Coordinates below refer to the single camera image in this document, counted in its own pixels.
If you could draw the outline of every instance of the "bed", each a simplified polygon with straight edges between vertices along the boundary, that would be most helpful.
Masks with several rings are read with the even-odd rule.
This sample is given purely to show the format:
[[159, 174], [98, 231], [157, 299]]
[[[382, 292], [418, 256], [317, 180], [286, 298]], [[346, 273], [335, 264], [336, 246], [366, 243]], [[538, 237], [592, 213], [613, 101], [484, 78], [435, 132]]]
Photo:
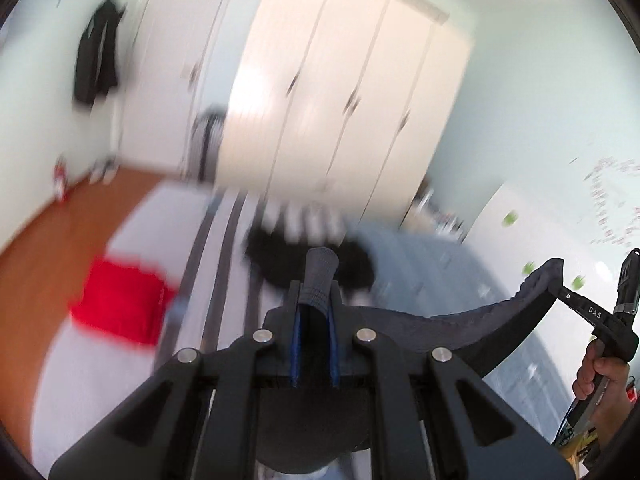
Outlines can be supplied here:
[[[259, 328], [283, 291], [261, 279], [245, 257], [250, 229], [280, 229], [285, 238], [340, 243], [347, 235], [366, 248], [375, 282], [370, 292], [345, 294], [349, 304], [374, 305], [431, 317], [507, 298], [504, 287], [467, 248], [373, 223], [350, 222], [319, 205], [262, 200], [236, 190], [165, 181], [130, 215], [107, 254], [160, 265], [179, 284], [160, 343], [141, 349], [88, 332], [67, 319], [50, 346], [31, 425], [34, 466], [47, 477], [75, 441], [184, 347], [213, 351]], [[486, 378], [548, 440], [570, 400], [532, 334]], [[315, 478], [368, 478], [368, 452], [332, 464]]]

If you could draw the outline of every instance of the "blue bedspread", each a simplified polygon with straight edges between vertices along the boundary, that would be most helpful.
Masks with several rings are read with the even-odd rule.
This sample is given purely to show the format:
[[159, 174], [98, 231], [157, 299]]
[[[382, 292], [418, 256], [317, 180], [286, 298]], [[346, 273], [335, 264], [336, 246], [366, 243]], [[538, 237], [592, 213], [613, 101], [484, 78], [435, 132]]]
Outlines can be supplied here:
[[[506, 300], [507, 294], [465, 247], [442, 238], [351, 226], [372, 257], [376, 306], [416, 316], [455, 314]], [[539, 338], [532, 333], [484, 379], [517, 413], [552, 441], [571, 403]]]

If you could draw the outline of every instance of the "bolt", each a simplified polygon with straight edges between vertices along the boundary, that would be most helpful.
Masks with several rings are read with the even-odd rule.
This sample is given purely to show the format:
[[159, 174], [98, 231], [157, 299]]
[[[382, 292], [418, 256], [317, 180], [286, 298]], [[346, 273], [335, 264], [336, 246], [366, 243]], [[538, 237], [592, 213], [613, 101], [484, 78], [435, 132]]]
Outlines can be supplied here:
[[271, 330], [262, 328], [254, 332], [254, 341], [258, 343], [268, 343], [271, 339], [273, 339], [273, 333], [271, 333]]
[[364, 343], [371, 343], [377, 336], [376, 331], [370, 328], [361, 328], [356, 332], [356, 337]]
[[438, 348], [434, 349], [433, 352], [431, 352], [431, 355], [434, 359], [436, 359], [436, 361], [441, 363], [451, 361], [451, 358], [453, 357], [451, 350], [449, 350], [448, 348], [444, 348], [444, 346], [439, 346]]
[[198, 358], [198, 351], [193, 348], [183, 348], [178, 352], [178, 361], [181, 363], [193, 363]]

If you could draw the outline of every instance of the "hand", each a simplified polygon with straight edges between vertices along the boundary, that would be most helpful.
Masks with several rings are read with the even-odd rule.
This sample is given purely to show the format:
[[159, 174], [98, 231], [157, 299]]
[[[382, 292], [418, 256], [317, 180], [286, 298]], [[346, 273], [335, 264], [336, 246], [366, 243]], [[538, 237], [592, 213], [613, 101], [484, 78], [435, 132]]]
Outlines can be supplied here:
[[591, 417], [598, 432], [600, 446], [604, 448], [631, 413], [633, 405], [626, 395], [629, 365], [616, 357], [597, 358], [598, 345], [601, 344], [596, 339], [587, 346], [586, 355], [574, 382], [574, 394], [578, 400], [584, 400], [591, 395], [595, 388], [593, 380], [596, 373], [609, 379], [602, 400]]

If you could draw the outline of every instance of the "white bed sheet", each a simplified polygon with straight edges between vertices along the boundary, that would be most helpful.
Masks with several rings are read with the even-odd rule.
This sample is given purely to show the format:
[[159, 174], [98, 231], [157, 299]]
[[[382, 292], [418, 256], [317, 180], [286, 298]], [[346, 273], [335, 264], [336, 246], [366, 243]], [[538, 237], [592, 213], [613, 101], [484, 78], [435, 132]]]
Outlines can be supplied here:
[[[217, 348], [226, 348], [244, 333], [250, 276], [244, 239], [254, 222], [260, 199], [249, 195], [242, 201], [239, 198], [242, 196], [211, 186], [165, 181], [143, 200], [108, 245], [109, 256], [135, 258], [143, 266], [159, 266], [169, 282], [177, 285], [207, 210], [212, 203], [218, 203], [172, 352], [186, 347], [210, 348], [216, 343], [207, 340], [210, 335], [205, 326], [216, 308], [212, 306], [212, 289], [230, 225], [234, 226], [235, 237], [226, 295], [222, 306], [218, 306], [222, 318]], [[230, 218], [238, 202], [241, 211], [234, 224]], [[278, 218], [284, 221], [290, 241], [304, 233], [308, 240], [318, 243], [327, 239], [337, 242], [345, 232], [344, 223], [335, 212], [269, 200], [264, 205], [262, 225], [271, 230]], [[281, 291], [262, 284], [257, 300], [258, 325], [268, 310], [282, 304], [282, 297]], [[358, 294], [356, 300], [358, 304], [370, 304], [368, 294]], [[177, 312], [170, 310], [165, 321], [173, 314]], [[156, 349], [140, 348], [88, 331], [68, 318], [49, 348], [34, 400], [31, 449], [36, 469], [46, 478], [58, 457], [151, 375], [156, 359]]]

